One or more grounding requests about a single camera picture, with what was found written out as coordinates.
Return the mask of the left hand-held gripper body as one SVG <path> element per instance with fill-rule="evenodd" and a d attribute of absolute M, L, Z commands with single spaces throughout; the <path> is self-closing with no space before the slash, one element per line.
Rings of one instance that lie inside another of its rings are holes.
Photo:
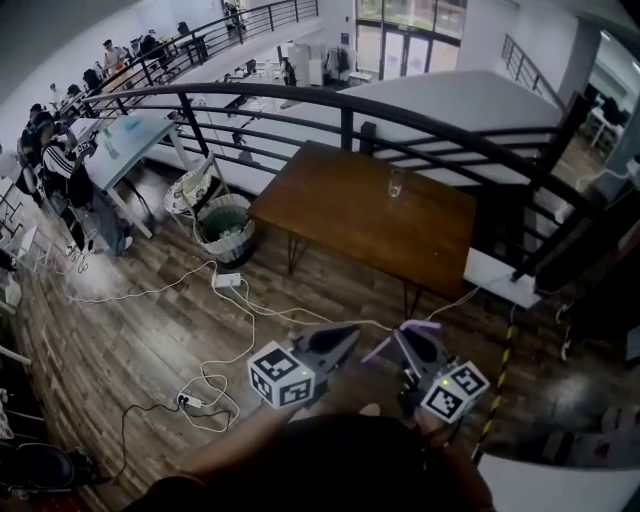
<path fill-rule="evenodd" d="M 252 389 L 273 409 L 310 407 L 328 390 L 332 344 L 325 335 L 272 341 L 248 361 Z"/>

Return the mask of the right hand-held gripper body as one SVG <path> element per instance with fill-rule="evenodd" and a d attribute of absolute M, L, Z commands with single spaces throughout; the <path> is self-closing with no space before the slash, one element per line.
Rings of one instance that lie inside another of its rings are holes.
<path fill-rule="evenodd" d="M 489 381 L 471 361 L 449 356 L 444 365 L 424 364 L 413 352 L 416 373 L 403 371 L 405 381 L 398 395 L 405 416 L 422 408 L 446 423 L 455 423 L 488 390 Z"/>

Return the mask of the purple straw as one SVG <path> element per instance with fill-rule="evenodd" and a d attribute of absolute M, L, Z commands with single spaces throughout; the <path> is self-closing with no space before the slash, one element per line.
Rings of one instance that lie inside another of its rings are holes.
<path fill-rule="evenodd" d="M 398 328 L 394 329 L 393 332 L 401 331 L 402 329 L 409 328 L 409 327 L 439 330 L 441 328 L 441 324 L 439 322 L 432 322 L 428 320 L 409 319 L 404 321 Z M 374 356 L 378 355 L 384 348 L 386 348 L 391 343 L 392 339 L 393 339 L 393 334 L 390 334 L 384 341 L 379 343 L 373 350 L 371 350 L 367 355 L 365 355 L 361 359 L 361 363 L 366 363 L 370 361 Z"/>

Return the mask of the person's left forearm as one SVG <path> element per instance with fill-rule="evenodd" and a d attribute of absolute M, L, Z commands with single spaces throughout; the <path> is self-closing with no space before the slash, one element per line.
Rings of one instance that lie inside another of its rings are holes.
<path fill-rule="evenodd" d="M 186 459 L 179 473 L 202 482 L 210 480 L 217 472 L 239 464 L 266 446 L 302 408 L 300 404 L 282 409 L 260 405 L 230 431 Z"/>

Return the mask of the person's right forearm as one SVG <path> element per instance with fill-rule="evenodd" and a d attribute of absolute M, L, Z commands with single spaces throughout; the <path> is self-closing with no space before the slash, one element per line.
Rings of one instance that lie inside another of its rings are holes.
<path fill-rule="evenodd" d="M 469 455 L 454 442 L 456 428 L 418 408 L 413 415 L 425 443 L 428 467 L 451 485 L 472 512 L 497 512 L 486 481 Z"/>

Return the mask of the yellow black striped tape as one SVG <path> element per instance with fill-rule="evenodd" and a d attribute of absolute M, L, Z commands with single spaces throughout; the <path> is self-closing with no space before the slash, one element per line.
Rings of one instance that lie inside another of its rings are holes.
<path fill-rule="evenodd" d="M 504 351 L 502 354 L 502 362 L 501 362 L 500 372 L 498 376 L 498 381 L 496 384 L 495 396 L 493 398 L 491 408 L 489 410 L 489 414 L 486 418 L 482 432 L 480 434 L 480 437 L 478 438 L 478 441 L 474 447 L 474 450 L 471 456 L 471 460 L 473 464 L 476 466 L 479 465 L 483 457 L 483 454 L 484 454 L 483 446 L 485 444 L 485 441 L 489 437 L 489 434 L 493 427 L 493 423 L 495 421 L 495 418 L 497 416 L 498 410 L 502 402 L 504 385 L 505 385 L 507 372 L 509 368 L 509 361 L 510 361 L 511 353 L 513 351 L 513 338 L 514 338 L 514 320 L 511 319 L 507 326 Z"/>

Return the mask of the person's black shirt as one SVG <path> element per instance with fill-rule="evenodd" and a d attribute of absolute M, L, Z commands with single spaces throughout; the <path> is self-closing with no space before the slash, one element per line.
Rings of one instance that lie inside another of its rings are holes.
<path fill-rule="evenodd" d="M 156 481 L 122 512 L 472 512 L 425 448 L 395 418 L 307 418 L 210 480 Z"/>

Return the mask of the brown wooden table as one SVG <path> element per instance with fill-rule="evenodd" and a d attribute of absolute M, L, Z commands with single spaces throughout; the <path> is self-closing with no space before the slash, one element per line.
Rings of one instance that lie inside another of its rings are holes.
<path fill-rule="evenodd" d="M 342 256 L 439 298 L 457 301 L 470 288 L 464 271 L 475 199 L 406 171 L 397 198 L 382 160 L 307 141 L 252 202 L 250 216 L 289 235 L 291 267 L 298 240 Z"/>

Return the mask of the woven basket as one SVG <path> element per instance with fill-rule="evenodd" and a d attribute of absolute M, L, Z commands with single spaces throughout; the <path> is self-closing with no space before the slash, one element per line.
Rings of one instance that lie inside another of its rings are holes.
<path fill-rule="evenodd" d="M 219 264 L 233 266 L 254 247 L 250 207 L 245 197 L 224 194 L 210 199 L 196 213 L 195 238 Z"/>

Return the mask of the patterned folding chair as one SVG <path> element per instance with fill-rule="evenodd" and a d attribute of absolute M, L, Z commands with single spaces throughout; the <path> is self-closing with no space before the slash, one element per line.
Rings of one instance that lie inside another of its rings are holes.
<path fill-rule="evenodd" d="M 181 225 L 179 216 L 196 220 L 209 200 L 229 193 L 215 155 L 210 152 L 198 169 L 187 172 L 169 187 L 163 205 Z"/>

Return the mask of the black metal railing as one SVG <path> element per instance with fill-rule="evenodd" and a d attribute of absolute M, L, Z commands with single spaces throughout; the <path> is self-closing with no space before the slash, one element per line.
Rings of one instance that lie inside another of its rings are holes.
<path fill-rule="evenodd" d="M 90 113 L 108 118 L 134 110 L 177 110 L 191 130 L 197 151 L 206 153 L 213 122 L 198 121 L 199 94 L 264 97 L 292 103 L 283 113 L 222 105 L 218 114 L 246 117 L 248 151 L 281 160 L 286 148 L 307 140 L 361 151 L 406 172 L 421 173 L 456 188 L 481 194 L 485 211 L 476 223 L 464 277 L 478 286 L 506 283 L 525 294 L 541 280 L 544 292 L 561 284 L 560 267 L 586 243 L 586 233 L 634 204 L 640 208 L 640 170 L 633 170 L 614 200 L 573 190 L 551 166 L 574 127 L 559 125 L 467 130 L 418 112 L 341 92 L 263 84 L 201 83 L 154 86 L 93 95 Z"/>

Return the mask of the white table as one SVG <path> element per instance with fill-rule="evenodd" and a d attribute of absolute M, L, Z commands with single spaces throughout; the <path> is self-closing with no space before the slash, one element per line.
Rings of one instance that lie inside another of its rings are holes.
<path fill-rule="evenodd" d="M 117 193 L 115 187 L 126 174 L 166 136 L 176 135 L 168 119 L 124 115 L 98 132 L 97 149 L 84 161 L 89 178 L 125 214 L 144 236 L 152 231 Z"/>

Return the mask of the large window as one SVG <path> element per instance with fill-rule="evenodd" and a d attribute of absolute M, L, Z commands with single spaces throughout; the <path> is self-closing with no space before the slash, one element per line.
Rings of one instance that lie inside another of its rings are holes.
<path fill-rule="evenodd" d="M 378 80 L 456 68 L 468 0 L 355 0 L 357 67 Z"/>

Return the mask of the stair railing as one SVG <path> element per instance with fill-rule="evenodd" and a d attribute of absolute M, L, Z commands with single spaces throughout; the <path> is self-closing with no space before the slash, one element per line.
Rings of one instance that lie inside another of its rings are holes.
<path fill-rule="evenodd" d="M 505 34 L 501 58 L 505 64 L 507 74 L 515 83 L 537 94 L 560 110 L 566 110 L 565 103 L 546 77 L 508 33 Z"/>

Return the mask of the distant black railing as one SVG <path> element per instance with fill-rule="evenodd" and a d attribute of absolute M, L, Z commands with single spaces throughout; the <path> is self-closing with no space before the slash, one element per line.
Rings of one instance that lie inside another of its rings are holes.
<path fill-rule="evenodd" d="M 226 50 L 318 15 L 318 0 L 279 0 L 238 10 L 164 43 L 148 45 L 148 50 L 140 52 L 129 65 L 100 84 L 90 86 L 87 95 L 164 84 Z"/>

